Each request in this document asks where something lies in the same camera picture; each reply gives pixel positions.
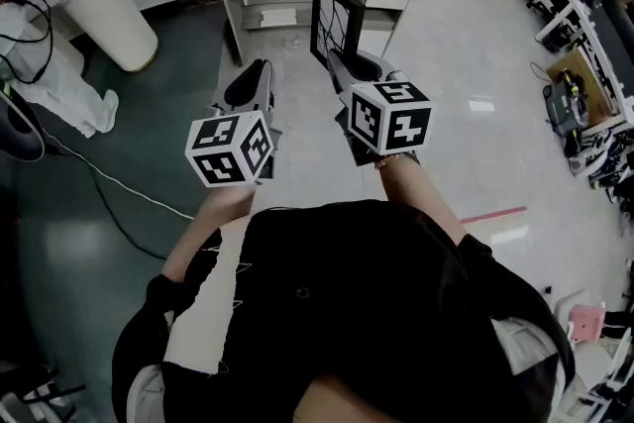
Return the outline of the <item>person's right forearm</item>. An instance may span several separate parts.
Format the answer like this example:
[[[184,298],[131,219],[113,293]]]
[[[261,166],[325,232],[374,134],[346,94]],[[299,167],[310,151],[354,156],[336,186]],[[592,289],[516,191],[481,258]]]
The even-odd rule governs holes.
[[[375,164],[386,197],[429,216],[457,246],[467,234],[422,166],[408,154],[387,156]]]

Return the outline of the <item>person's left forearm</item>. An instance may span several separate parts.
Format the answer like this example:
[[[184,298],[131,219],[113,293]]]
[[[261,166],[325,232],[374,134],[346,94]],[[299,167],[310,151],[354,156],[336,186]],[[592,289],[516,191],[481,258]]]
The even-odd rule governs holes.
[[[173,282],[183,282],[189,264],[208,238],[216,230],[250,214],[255,193],[254,184],[213,188],[169,253],[161,274]]]

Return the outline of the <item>pile of sneakers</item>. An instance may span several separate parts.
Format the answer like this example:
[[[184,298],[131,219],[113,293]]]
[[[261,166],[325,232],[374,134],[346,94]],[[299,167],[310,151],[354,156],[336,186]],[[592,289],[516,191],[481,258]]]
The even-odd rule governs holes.
[[[577,142],[576,152],[567,156],[573,175],[586,177],[591,189],[604,190],[621,210],[634,207],[634,128],[584,138],[575,134],[571,141]]]

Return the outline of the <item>red floor tape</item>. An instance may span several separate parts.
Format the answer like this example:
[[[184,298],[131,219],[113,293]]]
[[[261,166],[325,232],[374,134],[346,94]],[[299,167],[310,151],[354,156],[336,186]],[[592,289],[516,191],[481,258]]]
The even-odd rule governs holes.
[[[513,215],[513,214],[516,214],[516,213],[523,213],[525,211],[527,211],[527,207],[526,206],[513,207],[513,208],[508,208],[508,209],[488,212],[488,213],[481,214],[481,215],[476,215],[476,216],[473,216],[473,217],[464,218],[464,219],[461,219],[460,222],[463,225],[467,225],[467,224],[471,224],[471,223],[475,223],[475,222],[480,222],[480,221],[486,221],[486,220],[492,220],[492,219],[497,219],[497,218],[501,218],[501,217],[506,217],[506,216]]]

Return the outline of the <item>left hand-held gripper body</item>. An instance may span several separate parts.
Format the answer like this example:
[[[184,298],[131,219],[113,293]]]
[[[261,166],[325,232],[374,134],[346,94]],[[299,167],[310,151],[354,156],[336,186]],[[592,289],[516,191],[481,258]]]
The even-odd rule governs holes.
[[[185,156],[207,187],[259,183],[274,177],[282,131],[261,110],[226,113],[212,106],[191,123]]]

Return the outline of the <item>black round seat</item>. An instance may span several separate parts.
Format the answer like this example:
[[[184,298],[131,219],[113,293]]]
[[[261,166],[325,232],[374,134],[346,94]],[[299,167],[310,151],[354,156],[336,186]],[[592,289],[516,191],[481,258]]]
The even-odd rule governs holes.
[[[0,151],[21,161],[37,161],[45,153],[39,119],[8,83],[0,90]]]

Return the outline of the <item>black picture frame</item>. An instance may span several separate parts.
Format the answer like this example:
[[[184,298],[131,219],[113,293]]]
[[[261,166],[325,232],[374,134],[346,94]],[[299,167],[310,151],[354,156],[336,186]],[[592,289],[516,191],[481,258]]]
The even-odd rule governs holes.
[[[330,50],[357,54],[365,9],[360,0],[312,0],[310,51],[324,67]]]

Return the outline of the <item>white ribbed round pedestal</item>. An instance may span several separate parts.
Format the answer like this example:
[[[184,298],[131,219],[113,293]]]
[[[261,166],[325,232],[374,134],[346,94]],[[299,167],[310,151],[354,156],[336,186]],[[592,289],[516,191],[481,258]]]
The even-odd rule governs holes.
[[[156,57],[159,38],[134,0],[47,0],[61,8],[124,71],[135,73]]]

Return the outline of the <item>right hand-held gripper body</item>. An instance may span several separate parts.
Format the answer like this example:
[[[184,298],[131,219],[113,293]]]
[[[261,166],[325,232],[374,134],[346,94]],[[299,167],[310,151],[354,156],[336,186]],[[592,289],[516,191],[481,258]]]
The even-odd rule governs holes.
[[[431,100],[403,72],[385,80],[353,83],[339,94],[344,108],[336,121],[357,166],[425,146]]]

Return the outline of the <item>white chair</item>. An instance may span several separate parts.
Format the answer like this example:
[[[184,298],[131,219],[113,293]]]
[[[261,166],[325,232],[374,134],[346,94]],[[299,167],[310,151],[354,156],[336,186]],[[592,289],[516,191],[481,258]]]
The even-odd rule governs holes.
[[[603,301],[591,302],[585,289],[571,293],[555,304],[555,315],[574,353],[576,373],[550,423],[601,423],[618,391],[634,377],[634,359],[628,359],[634,346],[632,329],[626,327],[620,337],[610,338],[603,335],[602,328],[597,342],[575,342],[569,335],[569,315],[578,304],[605,309]]]

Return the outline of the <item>person's black shirt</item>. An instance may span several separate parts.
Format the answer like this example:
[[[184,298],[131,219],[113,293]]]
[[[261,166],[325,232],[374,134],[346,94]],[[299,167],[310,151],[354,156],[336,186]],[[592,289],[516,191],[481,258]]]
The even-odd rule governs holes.
[[[495,334],[519,318],[575,358],[548,304],[465,235],[392,201],[268,209],[216,230],[184,281],[161,273],[124,328],[112,402],[161,366],[165,423],[530,423]]]

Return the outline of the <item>wooden crate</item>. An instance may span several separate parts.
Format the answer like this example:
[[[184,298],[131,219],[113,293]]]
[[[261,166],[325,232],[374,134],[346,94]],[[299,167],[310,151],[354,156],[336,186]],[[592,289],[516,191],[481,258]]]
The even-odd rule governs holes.
[[[612,104],[612,100],[608,98],[599,75],[584,48],[576,47],[566,53],[548,67],[546,72],[555,80],[558,74],[566,69],[583,80],[584,89],[587,93],[588,129],[594,128],[616,115],[616,107]]]

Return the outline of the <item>black and yellow device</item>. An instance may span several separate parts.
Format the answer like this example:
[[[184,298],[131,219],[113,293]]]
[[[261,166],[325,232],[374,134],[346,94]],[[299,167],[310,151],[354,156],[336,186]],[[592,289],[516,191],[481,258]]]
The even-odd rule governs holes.
[[[564,69],[543,88],[549,122],[562,138],[588,125],[587,94],[582,78]]]

